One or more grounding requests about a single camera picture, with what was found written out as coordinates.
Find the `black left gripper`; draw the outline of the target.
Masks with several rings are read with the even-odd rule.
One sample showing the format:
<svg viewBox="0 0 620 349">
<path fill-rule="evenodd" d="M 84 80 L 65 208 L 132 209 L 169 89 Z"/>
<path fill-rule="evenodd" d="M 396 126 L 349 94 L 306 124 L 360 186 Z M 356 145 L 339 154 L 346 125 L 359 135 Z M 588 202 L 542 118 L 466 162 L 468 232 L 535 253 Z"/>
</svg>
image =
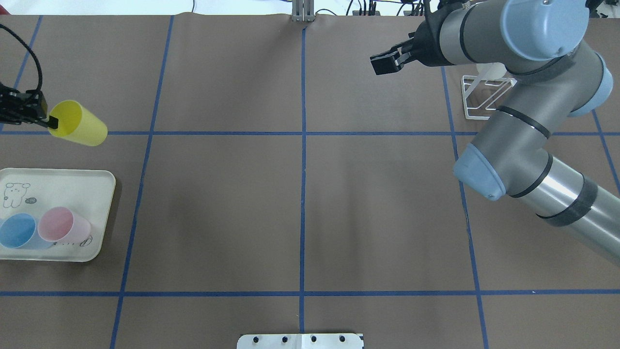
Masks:
<svg viewBox="0 0 620 349">
<path fill-rule="evenodd" d="M 41 91 L 31 89 L 24 93 L 0 84 L 0 122 L 3 124 L 41 124 L 58 129 L 59 120 L 48 117 L 48 104 Z"/>
</svg>

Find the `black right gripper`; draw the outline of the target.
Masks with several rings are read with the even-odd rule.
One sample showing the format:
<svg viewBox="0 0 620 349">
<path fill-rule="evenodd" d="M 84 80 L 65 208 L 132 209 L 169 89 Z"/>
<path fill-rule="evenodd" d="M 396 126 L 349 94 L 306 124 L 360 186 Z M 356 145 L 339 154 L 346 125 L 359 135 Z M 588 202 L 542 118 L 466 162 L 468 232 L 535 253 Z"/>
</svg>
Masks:
<svg viewBox="0 0 620 349">
<path fill-rule="evenodd" d="M 376 75 L 401 71 L 409 62 L 418 61 L 429 67 L 448 66 L 440 46 L 440 32 L 448 13 L 437 10 L 426 13 L 425 20 L 417 27 L 410 47 L 393 46 L 372 55 L 370 62 Z"/>
</svg>

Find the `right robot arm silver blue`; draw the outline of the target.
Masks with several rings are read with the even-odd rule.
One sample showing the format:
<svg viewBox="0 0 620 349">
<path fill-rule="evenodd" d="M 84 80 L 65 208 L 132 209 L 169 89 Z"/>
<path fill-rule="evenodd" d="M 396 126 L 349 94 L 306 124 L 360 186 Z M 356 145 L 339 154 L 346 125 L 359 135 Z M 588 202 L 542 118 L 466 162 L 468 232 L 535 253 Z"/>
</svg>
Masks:
<svg viewBox="0 0 620 349">
<path fill-rule="evenodd" d="M 425 66 L 502 64 L 516 85 L 459 156 L 454 176 L 490 201 L 510 196 L 619 263 L 618 197 L 544 149 L 569 117 L 606 101 L 613 76 L 583 39 L 584 0 L 443 0 L 406 41 L 373 55 L 377 75 Z"/>
</svg>

